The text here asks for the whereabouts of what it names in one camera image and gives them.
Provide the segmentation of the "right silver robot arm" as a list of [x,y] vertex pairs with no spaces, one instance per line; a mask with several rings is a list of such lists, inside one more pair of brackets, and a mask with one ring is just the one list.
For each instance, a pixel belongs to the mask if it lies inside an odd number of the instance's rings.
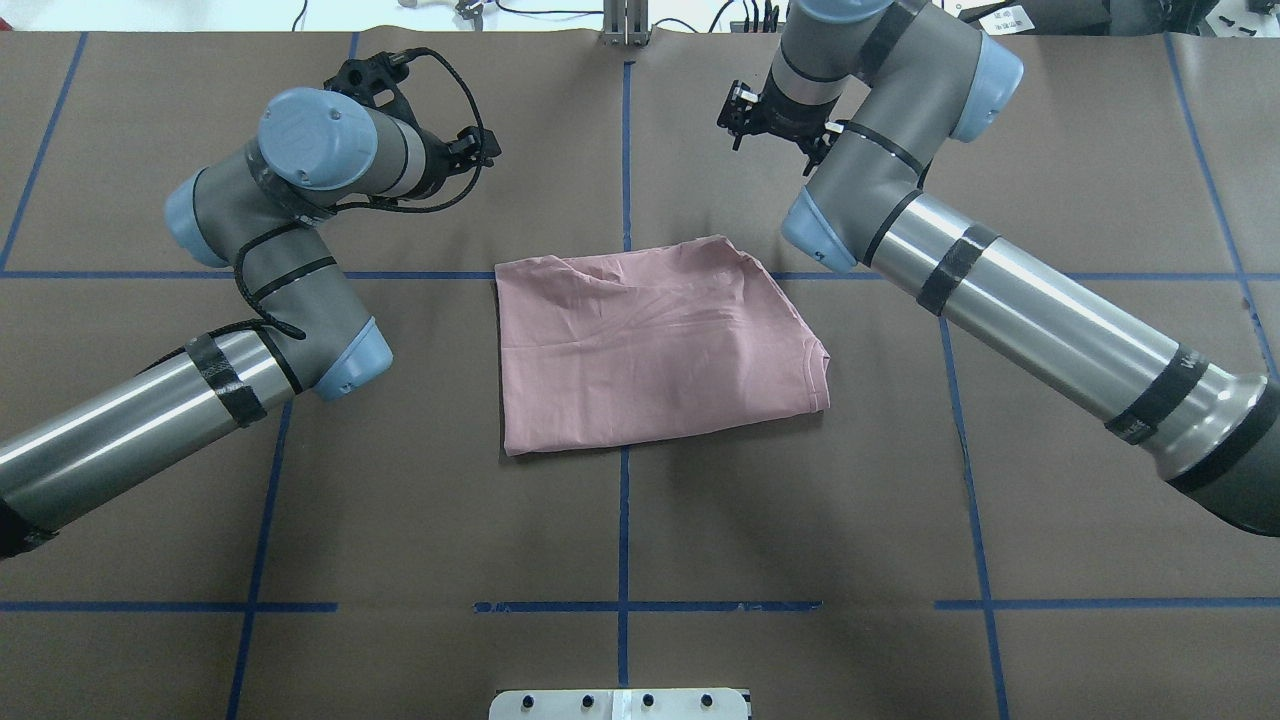
[[928,1],[792,1],[762,90],[735,82],[718,124],[806,155],[781,225],[794,247],[878,272],[1143,448],[1174,489],[1275,537],[1275,380],[1216,366],[925,192],[945,141],[983,133],[1023,73]]

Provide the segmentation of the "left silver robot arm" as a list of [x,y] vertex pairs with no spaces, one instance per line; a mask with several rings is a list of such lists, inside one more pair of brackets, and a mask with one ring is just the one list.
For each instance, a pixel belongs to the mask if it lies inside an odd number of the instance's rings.
[[166,201],[169,231],[225,277],[238,311],[192,325],[118,384],[3,441],[3,557],[72,523],[300,397],[342,398],[393,350],[323,237],[343,211],[428,211],[500,145],[476,105],[454,137],[353,92],[288,88],[244,146]]

